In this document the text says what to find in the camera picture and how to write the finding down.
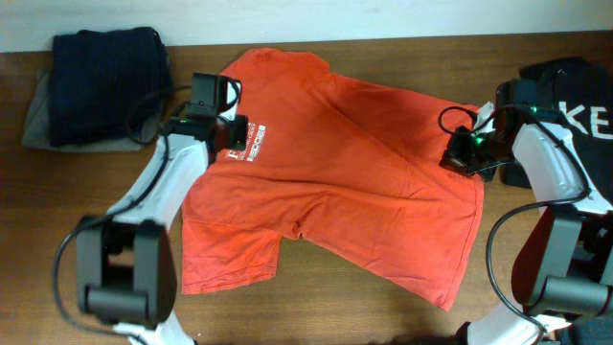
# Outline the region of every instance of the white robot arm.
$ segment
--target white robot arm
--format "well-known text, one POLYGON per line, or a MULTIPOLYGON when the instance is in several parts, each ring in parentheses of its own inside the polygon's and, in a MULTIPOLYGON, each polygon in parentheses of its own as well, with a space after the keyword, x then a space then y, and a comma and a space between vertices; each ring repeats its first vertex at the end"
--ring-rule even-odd
POLYGON ((536 198, 492 228, 488 275, 503 303, 459 330, 464 344, 532 344, 547 332, 613 313, 613 186, 606 176, 613 157, 590 157, 611 144, 574 130, 562 112, 538 107, 535 99, 533 81, 508 81, 498 87, 496 109, 473 117, 474 130, 442 126, 452 134, 442 167, 491 178, 500 162, 517 160, 536 198), (506 219, 533 208, 541 219, 515 260, 508 299, 491 268, 493 238, 506 219))
POLYGON ((193 75, 185 118, 161 128, 156 151, 136 183, 106 215, 86 217, 57 252, 54 293, 62 316, 98 334, 125 335, 134 344, 190 344, 172 311, 176 275, 167 232, 192 184, 223 149, 244 150, 248 120, 237 115, 241 84, 222 76, 193 75), (59 258, 77 240, 79 309, 115 333, 75 322, 57 289, 59 258), (109 256, 128 250, 133 265, 109 256))

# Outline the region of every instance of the folded navy cloth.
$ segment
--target folded navy cloth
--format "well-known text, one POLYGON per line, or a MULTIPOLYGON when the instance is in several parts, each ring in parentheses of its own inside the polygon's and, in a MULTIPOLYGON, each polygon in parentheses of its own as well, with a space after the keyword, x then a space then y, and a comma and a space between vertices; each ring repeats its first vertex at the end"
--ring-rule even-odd
MULTIPOLYGON (((49 135, 53 147, 125 137, 137 100, 171 87, 168 56, 152 28, 57 35, 53 43, 49 135)), ((162 96, 134 114, 137 128, 159 113, 162 96)))

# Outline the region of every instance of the wooden table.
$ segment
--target wooden table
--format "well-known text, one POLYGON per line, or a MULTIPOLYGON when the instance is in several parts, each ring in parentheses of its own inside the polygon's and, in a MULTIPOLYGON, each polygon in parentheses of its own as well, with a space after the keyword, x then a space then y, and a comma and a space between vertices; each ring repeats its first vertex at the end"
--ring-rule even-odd
MULTIPOLYGON (((460 103, 493 100, 496 86, 531 63, 584 56, 613 67, 613 34, 528 34, 412 38, 267 45, 310 51, 334 72, 408 88, 460 103)), ((255 45, 169 48, 177 84, 192 72, 216 73, 255 45)), ((36 69, 49 53, 0 55, 0 342, 5 344, 124 344, 65 324, 54 306, 51 265, 56 248, 86 213, 102 213, 122 196, 149 160, 138 153, 66 154, 20 147, 36 69)), ((175 310, 201 344, 356 344, 395 335, 453 334, 498 301, 485 269, 491 225, 530 191, 495 181, 486 185, 485 212, 460 293, 444 312, 412 293, 306 241, 283 241, 272 280, 230 291, 179 296, 175 310)), ((537 212, 513 218, 500 232, 494 263, 510 292, 515 255, 534 227, 537 212)), ((181 272, 181 219, 171 229, 181 272)), ((61 268, 61 289, 76 312, 74 248, 61 268)))

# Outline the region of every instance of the printed logo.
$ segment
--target printed logo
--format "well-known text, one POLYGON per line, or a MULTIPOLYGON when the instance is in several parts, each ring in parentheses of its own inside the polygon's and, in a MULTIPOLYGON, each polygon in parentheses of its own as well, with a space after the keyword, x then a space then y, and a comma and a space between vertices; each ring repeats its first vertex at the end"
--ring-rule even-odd
POLYGON ((264 140, 264 135, 266 135, 266 126, 259 125, 258 133, 256 133, 256 124, 249 123, 249 128, 247 130, 247 144, 246 150, 243 151, 235 151, 229 149, 226 152, 226 158, 234 158, 236 160, 245 160, 247 158, 247 162, 253 162, 256 157, 258 157, 258 153, 260 153, 261 143, 264 140))
MULTIPOLYGON (((575 119, 577 115, 579 115, 581 112, 583 112, 583 110, 585 110, 585 106, 579 105, 575 109, 568 111, 566 109, 566 102, 560 102, 558 108, 562 113, 564 113, 564 115, 566 116, 566 119, 571 125, 577 127, 581 132, 588 134, 585 127, 579 121, 575 119)), ((600 127, 604 127, 604 128, 609 127, 608 120, 603 119, 600 116, 600 114, 605 113, 605 112, 606 112, 606 108, 603 106, 590 106, 590 123, 591 123, 590 127, 592 129, 592 136, 596 138, 601 138, 601 139, 613 140, 613 134, 601 132, 600 127)))

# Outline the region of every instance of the white wall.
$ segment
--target white wall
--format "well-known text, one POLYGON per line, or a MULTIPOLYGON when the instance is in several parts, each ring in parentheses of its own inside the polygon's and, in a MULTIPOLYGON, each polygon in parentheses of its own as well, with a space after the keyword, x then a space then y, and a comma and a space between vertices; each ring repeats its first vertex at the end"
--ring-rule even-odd
POLYGON ((0 0, 0 52, 137 26, 168 45, 610 30, 613 0, 0 0))

